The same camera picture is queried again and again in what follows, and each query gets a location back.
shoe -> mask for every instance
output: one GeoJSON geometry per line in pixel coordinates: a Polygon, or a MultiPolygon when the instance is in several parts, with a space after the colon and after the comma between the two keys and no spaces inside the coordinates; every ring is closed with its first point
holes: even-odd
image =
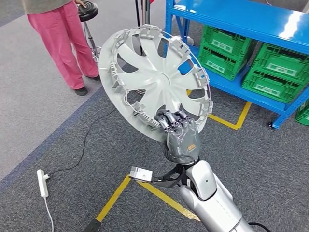
{"type": "Polygon", "coordinates": [[[85,87],[75,89],[74,91],[79,96],[85,96],[86,94],[88,93],[88,91],[85,87]]]}
{"type": "Polygon", "coordinates": [[[95,81],[101,81],[99,75],[96,76],[96,77],[90,77],[90,76],[86,76],[86,77],[90,78],[90,79],[93,79],[93,80],[95,80],[95,81]]]}

green plastic crate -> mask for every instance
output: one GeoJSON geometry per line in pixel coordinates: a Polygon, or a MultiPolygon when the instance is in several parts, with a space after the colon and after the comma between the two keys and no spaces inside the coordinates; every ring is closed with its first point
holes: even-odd
{"type": "Polygon", "coordinates": [[[296,117],[299,119],[308,118],[309,119],[309,100],[305,101],[298,109],[296,117]]]}
{"type": "Polygon", "coordinates": [[[254,50],[255,40],[232,32],[204,26],[200,47],[207,47],[234,59],[243,60],[248,50],[254,50]]]}
{"type": "Polygon", "coordinates": [[[267,43],[261,47],[252,68],[302,85],[309,81],[308,56],[267,43]]]}
{"type": "Polygon", "coordinates": [[[230,81],[234,80],[246,63],[246,61],[235,61],[206,47],[200,48],[199,61],[206,69],[230,81]]]}
{"type": "Polygon", "coordinates": [[[303,86],[250,69],[242,87],[274,100],[289,103],[298,94],[303,86]]]}
{"type": "Polygon", "coordinates": [[[305,103],[302,104],[300,108],[298,109],[295,115],[295,121],[298,123],[301,123],[304,125],[309,126],[309,101],[307,100],[305,103]]]}

white plastic hubcap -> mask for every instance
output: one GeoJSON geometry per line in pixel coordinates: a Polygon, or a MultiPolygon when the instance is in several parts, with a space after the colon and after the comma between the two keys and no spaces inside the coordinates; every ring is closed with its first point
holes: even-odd
{"type": "Polygon", "coordinates": [[[197,59],[186,44],[155,26],[122,30],[109,37],[102,47],[99,68],[106,94],[121,114],[136,129],[155,140],[166,140],[166,135],[154,120],[162,106],[176,112],[182,105],[186,112],[198,116],[199,132],[213,108],[207,92],[208,76],[197,59]],[[142,56],[136,52],[133,38],[140,41],[137,50],[142,48],[142,56]],[[158,48],[162,42],[166,52],[160,55],[158,48]],[[134,67],[134,71],[121,69],[119,56],[134,67]],[[140,101],[129,104],[128,93],[137,89],[145,93],[140,101]],[[187,95],[187,89],[202,89],[204,96],[192,99],[187,95]]]}

power strip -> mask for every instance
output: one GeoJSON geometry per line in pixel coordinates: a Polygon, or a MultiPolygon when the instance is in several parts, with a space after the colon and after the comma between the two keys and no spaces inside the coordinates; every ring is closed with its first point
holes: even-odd
{"type": "Polygon", "coordinates": [[[38,169],[36,171],[38,180],[38,186],[40,187],[41,196],[43,198],[48,197],[47,185],[46,184],[46,180],[49,178],[47,174],[44,174],[44,172],[41,169],[38,169]]]}

shelf rack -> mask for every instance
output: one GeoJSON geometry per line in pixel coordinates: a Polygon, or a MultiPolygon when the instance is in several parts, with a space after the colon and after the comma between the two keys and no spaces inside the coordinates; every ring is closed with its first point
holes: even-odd
{"type": "MultiPolygon", "coordinates": [[[[194,21],[309,55],[309,14],[249,0],[166,0],[167,33],[171,33],[173,16],[176,17],[185,42],[190,21],[194,21]]],[[[190,48],[197,57],[198,47],[190,48]]],[[[244,67],[234,81],[208,70],[207,73],[211,86],[279,114],[270,124],[276,129],[309,98],[309,86],[289,104],[241,88],[248,69],[244,67]]]]}

